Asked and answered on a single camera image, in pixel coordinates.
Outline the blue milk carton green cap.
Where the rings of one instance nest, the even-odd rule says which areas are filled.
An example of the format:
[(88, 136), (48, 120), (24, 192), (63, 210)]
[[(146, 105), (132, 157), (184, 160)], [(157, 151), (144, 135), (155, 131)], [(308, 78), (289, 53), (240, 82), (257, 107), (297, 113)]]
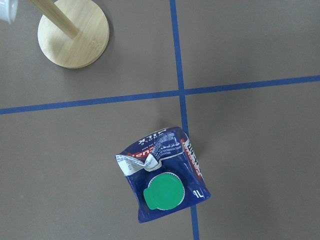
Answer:
[(142, 137), (115, 159), (146, 223), (211, 197), (188, 135), (178, 126)]

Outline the white cup on mug tree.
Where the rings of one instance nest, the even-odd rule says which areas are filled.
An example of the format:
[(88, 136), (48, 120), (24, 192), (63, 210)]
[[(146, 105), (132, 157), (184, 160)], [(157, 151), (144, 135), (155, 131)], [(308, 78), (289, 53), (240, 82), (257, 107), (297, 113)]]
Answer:
[(12, 24), (17, 16), (18, 0), (0, 0), (0, 19)]

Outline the wooden mug tree stand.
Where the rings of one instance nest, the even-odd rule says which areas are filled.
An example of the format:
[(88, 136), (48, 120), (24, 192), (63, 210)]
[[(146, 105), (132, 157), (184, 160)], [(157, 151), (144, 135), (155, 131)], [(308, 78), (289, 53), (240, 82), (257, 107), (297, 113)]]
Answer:
[(110, 28), (102, 9), (92, 0), (33, 0), (41, 12), (37, 39), (54, 64), (79, 69), (95, 62), (109, 42)]

